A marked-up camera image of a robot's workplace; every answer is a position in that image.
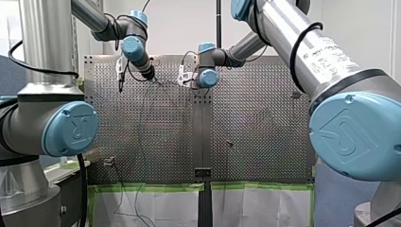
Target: logo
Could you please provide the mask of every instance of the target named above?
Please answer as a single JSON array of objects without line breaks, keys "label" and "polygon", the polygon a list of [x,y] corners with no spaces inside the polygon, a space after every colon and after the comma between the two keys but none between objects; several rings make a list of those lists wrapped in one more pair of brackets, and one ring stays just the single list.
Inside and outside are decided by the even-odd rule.
[{"label": "logo", "polygon": [[77,142],[83,142],[87,139],[92,138],[91,126],[92,117],[90,115],[76,116],[71,121],[74,126],[73,129],[73,139]]},{"label": "logo", "polygon": [[378,147],[378,139],[351,111],[344,110],[319,130],[325,144],[346,163]]}]

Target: green tape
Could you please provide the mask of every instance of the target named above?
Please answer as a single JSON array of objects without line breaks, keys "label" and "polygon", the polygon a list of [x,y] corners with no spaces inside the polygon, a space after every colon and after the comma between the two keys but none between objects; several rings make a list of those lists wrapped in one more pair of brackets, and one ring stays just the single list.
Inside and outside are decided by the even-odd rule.
[{"label": "green tape", "polygon": [[237,190],[245,188],[266,190],[289,190],[289,191],[311,191],[313,184],[291,184],[291,183],[254,183],[254,182],[232,182],[212,183],[212,190]]},{"label": "green tape", "polygon": [[312,187],[310,191],[310,218],[309,218],[309,227],[315,226],[315,186]]},{"label": "green tape", "polygon": [[146,184],[146,183],[124,183],[108,185],[91,185],[96,193],[111,192],[196,192],[203,191],[203,183],[183,183],[183,184]]},{"label": "green tape", "polygon": [[78,162],[63,164],[60,166],[60,169],[76,169],[79,168]]},{"label": "green tape", "polygon": [[83,78],[78,78],[77,80],[76,80],[76,85],[77,86],[81,86],[83,84]]},{"label": "green tape", "polygon": [[88,219],[89,227],[94,227],[94,209],[96,192],[92,187],[88,188]]},{"label": "green tape", "polygon": [[204,190],[203,183],[183,183],[183,184],[146,184],[146,183],[123,183],[107,185],[88,186],[88,219],[89,227],[94,227],[94,209],[96,195],[99,193],[121,193],[121,192],[200,192]]}]

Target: cable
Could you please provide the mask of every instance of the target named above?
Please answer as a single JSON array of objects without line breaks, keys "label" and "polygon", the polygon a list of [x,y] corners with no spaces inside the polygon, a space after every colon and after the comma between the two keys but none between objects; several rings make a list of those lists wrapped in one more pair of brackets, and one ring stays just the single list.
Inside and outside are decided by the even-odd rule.
[{"label": "cable", "polygon": [[145,33],[145,35],[146,35],[146,37],[144,37],[144,38],[145,38],[145,41],[148,39],[147,28],[144,27],[144,26],[142,25],[143,22],[142,22],[141,20],[139,20],[139,19],[136,18],[136,17],[129,16],[129,15],[126,15],[126,14],[121,14],[121,15],[119,15],[119,16],[117,17],[117,20],[120,19],[121,17],[126,17],[126,18],[129,18],[129,19],[133,20],[133,21],[134,21],[137,25],[139,25],[139,26],[142,28],[142,30],[144,31],[144,33]]},{"label": "cable", "polygon": [[120,24],[117,23],[117,19],[115,19],[114,16],[112,16],[110,13],[104,13],[104,15],[109,16],[113,19],[113,33],[115,36],[115,42],[114,42],[114,49],[115,51],[118,50],[118,47],[120,46],[120,30],[121,30],[121,26]]},{"label": "cable", "polygon": [[305,90],[301,86],[301,84],[297,78],[296,72],[295,72],[295,60],[297,58],[297,52],[298,52],[298,48],[301,45],[301,42],[304,40],[307,33],[309,33],[309,31],[312,31],[314,29],[323,30],[323,24],[320,22],[315,22],[315,23],[311,24],[306,30],[301,32],[300,36],[298,37],[297,41],[295,42],[294,46],[292,47],[291,55],[289,58],[289,71],[291,73],[292,80],[294,81],[294,83],[298,87],[298,89],[300,91],[302,91],[303,93],[305,92]]},{"label": "cable", "polygon": [[113,33],[115,36],[115,43],[114,43],[114,49],[115,51],[118,50],[119,46],[120,46],[120,40],[121,40],[121,36],[120,36],[120,32],[121,32],[121,25],[118,24],[118,19],[120,19],[121,17],[126,17],[129,18],[131,20],[133,20],[138,26],[140,26],[142,28],[142,30],[145,32],[146,37],[142,37],[144,40],[148,39],[148,32],[147,29],[141,24],[141,21],[135,17],[129,16],[129,15],[125,15],[125,14],[121,14],[119,15],[117,18],[115,18],[114,16],[112,16],[110,13],[104,13],[104,15],[110,17],[113,19]]},{"label": "cable", "polygon": [[148,6],[149,2],[150,2],[150,0],[148,0],[148,1],[145,3],[144,7],[142,8],[142,12],[145,12],[145,9],[147,9],[147,6]]},{"label": "cable", "polygon": [[385,221],[387,221],[387,220],[389,220],[391,218],[394,218],[395,216],[398,216],[398,215],[401,215],[401,207],[396,209],[396,210],[393,210],[389,214],[387,214],[387,215],[375,220],[374,222],[368,224],[366,227],[378,226],[378,225],[384,223]]},{"label": "cable", "polygon": [[233,69],[233,62],[231,61],[231,58],[228,56],[227,50],[222,49],[223,53],[224,53],[224,64],[226,64],[226,61],[228,60],[229,62],[229,66],[226,66],[226,68],[228,70],[232,70]]},{"label": "cable", "polygon": [[258,7],[257,7],[257,0],[253,0],[253,20],[254,20],[254,26],[256,28],[256,34],[259,36],[259,39],[265,44],[265,45],[271,45],[269,41],[267,41],[263,36],[262,32],[260,31],[259,27],[259,22],[257,20],[257,13],[258,13]]},{"label": "cable", "polygon": [[185,60],[186,56],[187,56],[189,53],[192,53],[192,54],[194,54],[194,55],[197,55],[197,56],[198,56],[198,53],[196,53],[195,51],[188,50],[188,51],[186,51],[186,53],[183,55],[183,58],[181,59],[181,64],[183,64],[183,62],[184,62],[184,60]]},{"label": "cable", "polygon": [[252,61],[256,61],[256,60],[260,59],[260,57],[263,56],[263,54],[266,52],[267,49],[268,49],[268,46],[266,45],[265,49],[263,50],[263,52],[258,57],[254,58],[254,59],[251,59],[251,60],[246,60],[245,62],[252,62]]},{"label": "cable", "polygon": [[82,154],[77,155],[77,158],[80,170],[80,184],[82,188],[79,227],[85,227],[86,213],[88,210],[88,180],[86,179],[86,167]]},{"label": "cable", "polygon": [[138,78],[136,78],[136,77],[133,76],[133,74],[132,74],[132,72],[131,72],[131,69],[130,69],[130,61],[127,61],[127,65],[126,65],[126,68],[125,68],[125,70],[124,70],[124,74],[126,73],[126,70],[127,70],[127,69],[128,69],[128,72],[130,73],[131,77],[132,77],[133,79],[135,79],[136,81],[138,81],[138,82],[146,82],[146,81],[148,81],[148,79],[143,79],[143,80],[141,80],[141,79],[138,79]]},{"label": "cable", "polygon": [[35,71],[35,72],[39,72],[39,73],[45,73],[45,74],[57,74],[57,75],[70,75],[70,76],[74,76],[76,79],[79,78],[79,74],[73,71],[55,71],[55,70],[51,70],[51,69],[41,69],[41,68],[37,68],[34,66],[31,66],[23,61],[19,61],[17,59],[14,58],[14,56],[12,56],[12,54],[14,53],[14,51],[23,44],[23,41],[18,42],[15,46],[13,46],[10,50],[9,50],[9,59],[20,65],[21,67],[24,67],[25,69],[29,69],[31,71]]},{"label": "cable", "polygon": [[[143,158],[143,161],[144,161],[144,167],[145,167],[145,172],[143,172],[144,175],[143,175],[143,177],[142,177],[142,180],[143,180],[144,182],[146,181],[146,177],[148,176],[148,161],[147,161],[147,155],[146,155],[146,153],[145,153],[145,151],[144,151],[143,144],[142,144],[142,136],[143,136],[143,131],[142,131],[142,129],[141,129],[141,128],[142,128],[142,117],[143,117],[144,110],[145,110],[145,99],[146,99],[146,97],[148,96],[148,93],[149,93],[149,91],[150,91],[150,88],[151,88],[154,84],[156,84],[156,83],[157,83],[157,79],[154,80],[154,81],[150,84],[150,86],[147,88],[147,91],[146,91],[145,94],[144,94],[144,98],[142,99],[141,112],[139,113],[139,122],[138,122],[138,144],[139,144],[139,150],[140,150],[140,152],[141,152],[141,154],[142,154],[142,158]],[[133,203],[133,207],[134,207],[134,209],[135,209],[135,215],[136,215],[137,217],[139,217],[148,227],[150,227],[150,226],[145,222],[145,220],[142,218],[142,216],[139,215],[139,212],[138,212],[138,209],[137,209],[138,195],[139,195],[139,192],[141,191],[142,185],[143,185],[143,183],[141,183],[141,184],[139,185],[139,188],[138,188],[138,190],[136,191],[135,200],[134,200],[134,203]]]}]

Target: blue joint cap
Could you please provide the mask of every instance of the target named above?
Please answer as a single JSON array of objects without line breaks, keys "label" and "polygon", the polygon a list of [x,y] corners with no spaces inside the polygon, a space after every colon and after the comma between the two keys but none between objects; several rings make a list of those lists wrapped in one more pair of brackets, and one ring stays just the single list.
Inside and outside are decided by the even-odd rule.
[{"label": "blue joint cap", "polygon": [[338,173],[361,181],[401,180],[401,103],[373,93],[329,97],[310,118],[310,140]]},{"label": "blue joint cap", "polygon": [[139,19],[146,27],[148,27],[148,17],[143,11],[133,9],[130,11],[130,16]]},{"label": "blue joint cap", "polygon": [[140,61],[145,54],[145,48],[142,42],[134,36],[124,38],[121,44],[121,50],[124,56],[129,61],[133,62]]},{"label": "blue joint cap", "polygon": [[248,17],[251,0],[232,0],[231,15],[238,21],[245,21]]},{"label": "blue joint cap", "polygon": [[198,86],[201,88],[212,88],[218,84],[220,77],[213,69],[206,69],[202,71],[198,77]]},{"label": "blue joint cap", "polygon": [[84,101],[60,107],[47,122],[42,135],[44,152],[53,157],[82,153],[94,141],[97,113]]},{"label": "blue joint cap", "polygon": [[198,46],[198,53],[201,54],[201,53],[204,53],[204,52],[206,52],[208,50],[212,50],[212,49],[216,49],[215,44],[213,44],[211,42],[204,42]]}]

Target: perforated metal panel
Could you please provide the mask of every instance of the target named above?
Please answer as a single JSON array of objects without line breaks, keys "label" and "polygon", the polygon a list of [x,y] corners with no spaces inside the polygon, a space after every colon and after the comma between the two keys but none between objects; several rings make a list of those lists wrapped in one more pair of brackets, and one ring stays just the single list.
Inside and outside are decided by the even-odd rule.
[{"label": "perforated metal panel", "polygon": [[[194,182],[196,167],[211,167],[212,181],[311,183],[308,98],[297,98],[278,57],[224,69],[205,98],[175,85],[149,89],[130,76],[120,95],[117,58],[88,56],[85,63],[85,94],[100,117],[100,162],[90,168],[91,183]],[[157,77],[175,79],[181,58],[160,57]],[[110,157],[116,167],[103,165]]]},{"label": "perforated metal panel", "polygon": [[[177,77],[175,62],[180,60],[163,57],[155,62],[156,76],[164,85],[137,82],[127,74],[119,94],[117,58],[85,59],[85,95],[99,115],[100,160],[90,167],[90,183],[193,182],[191,93],[168,84]],[[111,157],[115,167],[104,166],[103,160]]]},{"label": "perforated metal panel", "polygon": [[212,181],[310,181],[309,102],[297,93],[278,57],[222,72],[213,93]]}]

